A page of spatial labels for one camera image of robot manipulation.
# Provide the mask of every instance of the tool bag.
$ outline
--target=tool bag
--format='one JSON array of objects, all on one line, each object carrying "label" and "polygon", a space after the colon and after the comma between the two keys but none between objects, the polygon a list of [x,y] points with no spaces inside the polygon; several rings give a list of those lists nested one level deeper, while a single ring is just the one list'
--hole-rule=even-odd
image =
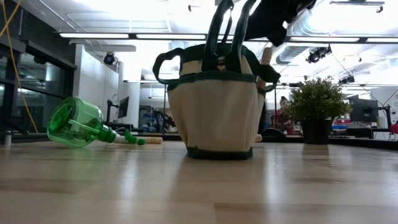
[{"label": "tool bag", "polygon": [[[232,0],[223,0],[206,44],[173,49],[156,58],[153,72],[159,83],[167,85],[170,110],[191,158],[252,157],[265,94],[280,77],[242,45],[254,2],[248,0],[244,5],[232,44],[217,43],[224,13],[233,6]],[[176,56],[180,57],[180,78],[159,78],[163,61]],[[257,89],[257,77],[272,85]]]}]

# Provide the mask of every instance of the wooden tabletop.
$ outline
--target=wooden tabletop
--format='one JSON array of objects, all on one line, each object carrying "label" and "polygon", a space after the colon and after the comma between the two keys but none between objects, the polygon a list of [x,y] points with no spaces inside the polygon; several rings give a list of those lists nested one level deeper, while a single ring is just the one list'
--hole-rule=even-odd
[{"label": "wooden tabletop", "polygon": [[398,154],[258,143],[198,161],[182,142],[0,149],[0,223],[375,224],[398,221]]}]

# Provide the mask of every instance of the ceiling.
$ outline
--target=ceiling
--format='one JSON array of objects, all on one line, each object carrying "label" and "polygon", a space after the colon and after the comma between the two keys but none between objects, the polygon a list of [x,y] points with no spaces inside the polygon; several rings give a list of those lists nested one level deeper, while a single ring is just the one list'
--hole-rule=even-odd
[{"label": "ceiling", "polygon": [[[311,11],[305,11],[288,26],[288,34],[398,35],[398,24],[392,22],[398,21],[395,10],[398,8],[397,0],[384,0],[384,10],[381,13],[377,13],[374,7],[332,6],[330,1],[318,0]],[[62,32],[207,33],[217,2],[219,0],[25,0],[22,1],[22,6]],[[245,0],[236,1],[233,11],[235,22],[244,2]],[[192,12],[188,10],[189,4],[192,5]],[[92,41],[91,44],[135,45],[136,52],[124,52],[121,60],[128,62],[129,58],[132,58],[129,54],[136,54],[138,57],[134,58],[136,60],[139,58],[143,75],[151,75],[158,54],[200,42],[99,40]],[[266,44],[247,42],[245,45],[260,57]],[[319,45],[284,44],[274,48],[272,65],[282,74],[281,82],[303,81],[304,75],[314,77],[332,75],[337,81],[347,76],[345,72],[347,69],[356,76],[358,82],[398,85],[398,78],[393,80],[377,78],[379,73],[385,73],[385,70],[398,66],[392,63],[398,58],[397,45],[331,44],[333,55],[318,63],[309,64],[305,59],[309,55],[309,50],[314,47]],[[162,67],[161,73],[174,74],[176,69],[178,69],[178,60]]]}]

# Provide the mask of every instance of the security camera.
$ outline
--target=security camera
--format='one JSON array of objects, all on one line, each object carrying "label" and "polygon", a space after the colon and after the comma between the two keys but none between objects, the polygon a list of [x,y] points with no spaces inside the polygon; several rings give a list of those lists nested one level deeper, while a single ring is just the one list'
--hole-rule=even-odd
[{"label": "security camera", "polygon": [[114,56],[114,52],[106,53],[104,63],[107,65],[115,65],[118,62],[118,58]]}]

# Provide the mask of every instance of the bag handle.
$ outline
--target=bag handle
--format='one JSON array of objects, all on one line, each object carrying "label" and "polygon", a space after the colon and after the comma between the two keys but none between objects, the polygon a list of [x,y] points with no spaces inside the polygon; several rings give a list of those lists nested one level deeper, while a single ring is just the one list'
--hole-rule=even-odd
[{"label": "bag handle", "polygon": [[184,49],[178,47],[176,49],[173,49],[166,53],[162,53],[159,56],[157,56],[157,58],[155,60],[155,64],[152,67],[152,71],[155,74],[155,78],[159,83],[161,83],[163,85],[169,85],[171,83],[178,81],[178,79],[164,80],[162,78],[159,78],[159,72],[160,72],[160,68],[165,60],[172,60],[176,56],[181,57],[183,55],[183,52],[184,52]]},{"label": "bag handle", "polygon": [[[236,25],[234,39],[232,41],[231,51],[225,57],[226,69],[236,73],[242,73],[241,70],[241,49],[248,27],[249,12],[256,0],[248,0],[244,4],[241,17]],[[213,20],[211,21],[209,33],[205,44],[205,52],[203,55],[202,71],[218,71],[217,40],[221,29],[221,23],[225,12],[233,6],[232,0],[222,0],[218,6]]]}]

